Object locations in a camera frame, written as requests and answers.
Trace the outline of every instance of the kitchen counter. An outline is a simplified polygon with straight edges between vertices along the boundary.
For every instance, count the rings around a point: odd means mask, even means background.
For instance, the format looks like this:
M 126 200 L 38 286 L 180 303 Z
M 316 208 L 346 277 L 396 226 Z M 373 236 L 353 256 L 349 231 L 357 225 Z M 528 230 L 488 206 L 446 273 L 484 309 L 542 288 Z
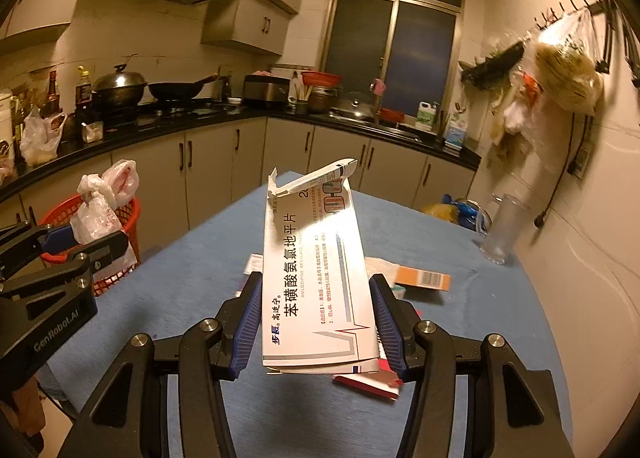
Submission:
M 481 157 L 470 149 L 463 148 L 460 153 L 444 149 L 434 143 L 433 135 L 413 130 L 412 128 L 403 128 L 395 131 L 392 128 L 378 128 L 374 124 L 360 120 L 333 117 L 331 115 L 298 115 L 294 112 L 283 110 L 233 109 L 229 106 L 226 106 L 227 109 L 223 109 L 211 106 L 208 102 L 204 102 L 201 108 L 195 108 L 190 112 L 158 115 L 153 105 L 155 103 L 140 105 L 141 115 L 135 122 L 125 123 L 113 128 L 105 126 L 104 138 L 98 142 L 91 144 L 84 144 L 81 140 L 62 142 L 58 148 L 58 156 L 46 164 L 37 167 L 28 167 L 24 162 L 17 164 L 14 175 L 10 179 L 6 179 L 4 184 L 0 186 L 0 202 L 7 200 L 38 180 L 50 176 L 61 169 L 117 148 L 191 128 L 259 117 L 283 118 L 349 133 L 362 134 L 370 138 L 377 138 L 385 142 L 415 149 L 415 151 L 436 156 L 473 171 L 477 170 L 480 164 Z M 410 138 L 411 134 L 414 134 L 416 138 Z

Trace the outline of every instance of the blue tablecloth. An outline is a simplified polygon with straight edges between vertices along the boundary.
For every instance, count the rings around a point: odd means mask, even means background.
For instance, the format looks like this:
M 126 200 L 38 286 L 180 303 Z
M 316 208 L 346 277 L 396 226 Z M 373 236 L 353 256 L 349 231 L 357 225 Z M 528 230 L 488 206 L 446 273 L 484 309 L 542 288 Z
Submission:
M 290 181 L 293 173 L 279 183 Z M 252 252 L 262 253 L 261 187 L 209 219 L 97 299 L 98 315 L 49 361 L 66 396 L 82 408 L 112 359 L 132 335 L 153 338 L 183 333 L 215 315 L 244 282 Z M 503 334 L 529 369 L 549 369 L 558 392 L 564 431 L 571 438 L 568 391 L 558 350 L 526 274 L 516 261 L 498 266 L 478 251 L 475 234 L 394 203 L 354 192 L 366 256 L 384 258 L 452 276 L 449 292 L 407 291 L 423 319 L 453 335 L 483 339 Z M 269 375 L 256 338 L 247 369 L 223 384 L 239 457 L 395 456 L 414 385 L 397 401 L 365 396 L 330 377 Z M 170 377 L 169 432 L 172 456 L 181 456 L 177 380 Z M 466 377 L 456 385 L 450 456 L 462 456 L 466 424 Z

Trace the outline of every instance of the pot lid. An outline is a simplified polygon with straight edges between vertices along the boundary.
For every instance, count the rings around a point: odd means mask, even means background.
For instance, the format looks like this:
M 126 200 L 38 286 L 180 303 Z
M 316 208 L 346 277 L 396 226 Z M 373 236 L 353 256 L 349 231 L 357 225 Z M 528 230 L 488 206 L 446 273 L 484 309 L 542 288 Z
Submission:
M 116 64 L 115 73 L 103 75 L 93 86 L 94 92 L 113 88 L 128 88 L 130 86 L 145 86 L 145 78 L 138 72 L 125 72 L 126 64 Z

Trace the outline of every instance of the wok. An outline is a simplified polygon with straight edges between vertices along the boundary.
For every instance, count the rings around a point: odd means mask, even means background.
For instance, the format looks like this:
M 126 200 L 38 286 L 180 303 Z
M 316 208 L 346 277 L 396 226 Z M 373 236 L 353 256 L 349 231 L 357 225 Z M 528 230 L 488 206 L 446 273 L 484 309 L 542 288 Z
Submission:
M 217 75 L 210 75 L 194 83 L 152 83 L 149 91 L 159 101 L 188 101 L 199 94 L 205 84 L 217 78 Z

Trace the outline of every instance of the red laundry basket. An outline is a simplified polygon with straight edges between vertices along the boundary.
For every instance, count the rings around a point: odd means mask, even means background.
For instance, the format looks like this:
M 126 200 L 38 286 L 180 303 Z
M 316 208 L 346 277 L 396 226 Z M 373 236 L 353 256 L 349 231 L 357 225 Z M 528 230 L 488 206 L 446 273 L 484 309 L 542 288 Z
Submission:
M 40 225 L 52 224 L 54 227 L 68 225 L 71 216 L 73 216 L 73 214 L 78 210 L 81 204 L 82 198 L 79 194 L 71 197 L 69 200 L 62 202 L 60 205 L 52 209 L 46 216 L 44 216 L 44 218 L 40 221 Z M 138 235 L 136 232 L 136 224 L 138 222 L 138 217 L 140 216 L 140 201 L 138 200 L 138 198 L 133 197 L 133 199 L 129 203 L 116 209 L 115 213 L 120 220 L 120 223 L 122 224 L 122 229 L 129 237 L 129 243 L 131 244 L 131 247 L 136 254 L 137 261 L 136 264 L 130 266 L 125 270 L 121 270 L 114 276 L 110 276 L 101 281 L 94 282 L 94 295 L 100 295 L 105 292 L 110 286 L 116 284 L 122 277 L 126 276 L 140 264 Z M 64 250 L 63 252 L 60 252 L 58 254 L 49 254 L 48 252 L 43 252 L 40 257 L 45 263 L 64 263 L 66 261 L 68 253 L 73 248 L 75 247 L 69 247 L 67 250 Z

